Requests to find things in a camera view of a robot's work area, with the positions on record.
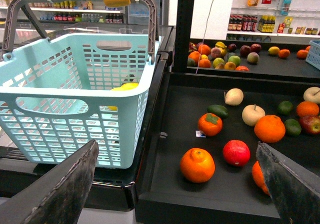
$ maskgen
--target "gray basket handle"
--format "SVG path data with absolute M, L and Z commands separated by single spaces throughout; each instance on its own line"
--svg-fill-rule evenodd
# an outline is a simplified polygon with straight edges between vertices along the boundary
M 67 0 L 51 0 L 52 2 L 62 2 Z M 36 31 L 42 38 L 46 38 L 47 34 L 42 24 L 36 18 L 31 8 L 29 7 L 29 3 L 46 3 L 47 0 L 12 0 L 8 7 L 6 22 L 4 27 L 4 35 L 3 35 L 3 48 L 2 54 L 10 53 L 13 51 L 14 41 L 15 41 L 15 33 L 16 26 L 18 20 L 18 12 L 21 9 L 24 14 L 27 16 L 29 21 L 35 27 Z M 155 59 L 155 44 L 156 41 L 159 40 L 158 35 L 158 22 L 157 22 L 157 10 L 154 0 L 139 0 L 139 2 L 144 3 L 150 12 L 149 16 L 149 35 L 148 35 L 148 53 L 151 55 L 152 63 L 154 63 Z

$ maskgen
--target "light blue plastic basket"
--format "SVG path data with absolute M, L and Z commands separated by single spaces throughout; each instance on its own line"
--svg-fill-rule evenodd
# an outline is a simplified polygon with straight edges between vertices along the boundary
M 147 44 L 148 35 L 70 34 L 5 54 L 1 127 L 31 162 L 58 164 L 95 139 L 98 167 L 130 167 L 155 68 Z M 139 85 L 109 91 L 128 82 Z
M 320 40 L 311 40 L 306 61 L 320 70 Z

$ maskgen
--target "small label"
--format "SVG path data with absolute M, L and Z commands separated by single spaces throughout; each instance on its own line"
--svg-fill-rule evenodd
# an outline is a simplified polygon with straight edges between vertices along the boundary
M 205 134 L 203 134 L 203 133 L 201 133 L 201 131 L 199 131 L 199 130 L 196 130 L 196 132 L 195 132 L 196 134 L 196 137 L 201 137 L 201 138 L 205 138 L 206 136 L 205 136 Z

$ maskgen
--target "white apple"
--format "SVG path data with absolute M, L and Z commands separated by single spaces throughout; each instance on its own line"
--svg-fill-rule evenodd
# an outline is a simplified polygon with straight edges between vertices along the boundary
M 319 87 L 310 87 L 305 90 L 303 94 L 305 101 L 315 102 L 320 104 L 320 88 Z
M 239 105 L 241 104 L 242 100 L 244 100 L 244 93 L 238 88 L 230 89 L 227 93 L 224 93 L 224 96 L 224 102 L 227 105 Z
M 248 126 L 255 126 L 258 120 L 265 116 L 266 113 L 263 108 L 258 105 L 247 105 L 242 111 L 242 120 Z

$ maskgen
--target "apple stem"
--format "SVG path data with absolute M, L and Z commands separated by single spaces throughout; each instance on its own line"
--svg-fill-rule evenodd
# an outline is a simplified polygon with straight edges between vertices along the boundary
M 320 92 L 320 90 L 318 90 L 317 92 L 315 92 L 313 95 L 316 95 L 317 93 L 319 93 Z

